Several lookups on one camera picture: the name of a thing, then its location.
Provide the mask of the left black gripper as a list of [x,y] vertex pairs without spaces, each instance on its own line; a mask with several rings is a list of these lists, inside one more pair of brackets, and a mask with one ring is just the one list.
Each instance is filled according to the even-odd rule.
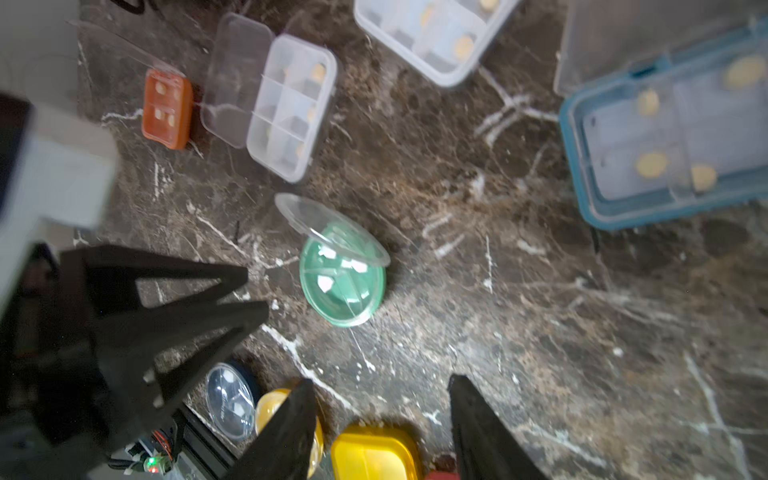
[[[138,281],[210,280],[156,307]],[[246,268],[116,245],[37,244],[1,315],[1,476],[81,479],[110,432],[156,429],[187,392],[267,322],[264,301],[224,302]]]

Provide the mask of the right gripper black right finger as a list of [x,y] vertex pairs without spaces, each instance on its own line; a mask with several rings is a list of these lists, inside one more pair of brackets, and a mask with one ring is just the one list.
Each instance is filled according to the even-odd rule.
[[467,376],[452,374],[448,392],[461,479],[547,479]]

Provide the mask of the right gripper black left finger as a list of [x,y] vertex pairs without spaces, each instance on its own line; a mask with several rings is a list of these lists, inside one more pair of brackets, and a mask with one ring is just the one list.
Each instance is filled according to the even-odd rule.
[[303,379],[260,436],[227,471],[227,479],[308,479],[317,418],[314,384]]

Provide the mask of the yellow round pillbox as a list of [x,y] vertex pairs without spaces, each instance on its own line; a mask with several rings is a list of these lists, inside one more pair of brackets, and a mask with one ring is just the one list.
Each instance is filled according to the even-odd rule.
[[[289,389],[280,388],[264,394],[255,407],[255,433],[260,436],[265,430],[282,403],[291,393]],[[316,418],[313,446],[310,453],[307,478],[311,479],[319,467],[324,455],[324,437],[319,418]]]

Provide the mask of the red rectangular pillbox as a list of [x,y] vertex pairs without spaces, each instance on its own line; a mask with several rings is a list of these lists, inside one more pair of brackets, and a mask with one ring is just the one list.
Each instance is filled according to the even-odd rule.
[[425,480],[460,480],[454,472],[431,471],[425,476]]

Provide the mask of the yellow lidded rectangular pillbox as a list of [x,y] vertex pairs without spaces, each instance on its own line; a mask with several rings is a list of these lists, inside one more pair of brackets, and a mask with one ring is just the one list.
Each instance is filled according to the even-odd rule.
[[412,437],[394,427],[348,426],[331,445],[336,480],[423,478]]

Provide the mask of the dark blue round pillbox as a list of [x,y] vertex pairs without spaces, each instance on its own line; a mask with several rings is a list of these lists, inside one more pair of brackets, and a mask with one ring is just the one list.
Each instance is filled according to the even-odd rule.
[[237,361],[219,362],[206,376],[208,413],[218,432],[231,441],[244,441],[255,433],[261,395],[255,377]]

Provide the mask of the green round pillbox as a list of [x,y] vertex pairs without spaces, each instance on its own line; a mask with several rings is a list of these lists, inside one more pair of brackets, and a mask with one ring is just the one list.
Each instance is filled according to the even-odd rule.
[[275,205],[306,237],[299,277],[312,308],[337,327],[370,320],[383,301],[391,262],[382,244],[352,219],[315,200],[278,193]]

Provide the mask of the light blue rectangular pillbox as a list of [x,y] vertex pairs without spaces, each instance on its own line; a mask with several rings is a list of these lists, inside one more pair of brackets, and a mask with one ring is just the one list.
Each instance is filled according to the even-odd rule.
[[595,228],[767,194],[763,1],[573,1],[554,89],[579,209]]

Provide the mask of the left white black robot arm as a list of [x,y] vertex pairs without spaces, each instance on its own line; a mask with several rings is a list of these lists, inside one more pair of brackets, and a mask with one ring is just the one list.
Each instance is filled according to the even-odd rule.
[[118,245],[53,255],[51,224],[99,222],[119,152],[105,129],[1,97],[1,475],[78,479],[160,428],[269,317],[230,303],[243,266]]

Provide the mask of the orange square pillbox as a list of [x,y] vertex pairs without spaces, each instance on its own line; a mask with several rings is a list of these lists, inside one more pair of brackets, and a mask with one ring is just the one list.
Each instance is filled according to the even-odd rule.
[[193,87],[186,75],[134,43],[91,22],[69,20],[68,23],[148,68],[142,134],[170,150],[184,149],[189,141],[194,106]]

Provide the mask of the white six-cell pillbox clear lid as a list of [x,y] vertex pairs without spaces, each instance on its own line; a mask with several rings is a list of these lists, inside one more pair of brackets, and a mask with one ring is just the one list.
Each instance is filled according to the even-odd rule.
[[228,13],[218,24],[200,118],[282,180],[306,177],[341,65],[328,49]]

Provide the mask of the white pillbox rear clear lid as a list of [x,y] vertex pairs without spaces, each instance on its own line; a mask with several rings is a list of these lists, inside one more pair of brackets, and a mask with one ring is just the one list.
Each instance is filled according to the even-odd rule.
[[442,88],[463,83],[517,9],[517,1],[369,0],[356,23]]

